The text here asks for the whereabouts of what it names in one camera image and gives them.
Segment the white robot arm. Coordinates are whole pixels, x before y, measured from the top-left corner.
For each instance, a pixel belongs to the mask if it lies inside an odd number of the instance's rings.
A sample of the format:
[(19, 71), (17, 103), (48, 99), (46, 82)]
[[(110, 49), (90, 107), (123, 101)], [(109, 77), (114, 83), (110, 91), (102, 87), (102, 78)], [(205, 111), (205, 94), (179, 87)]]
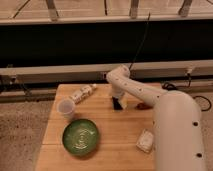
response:
[(108, 72), (106, 80), (116, 100), (129, 93), (153, 108), (155, 171), (207, 171), (202, 112), (190, 95), (134, 81), (125, 65)]

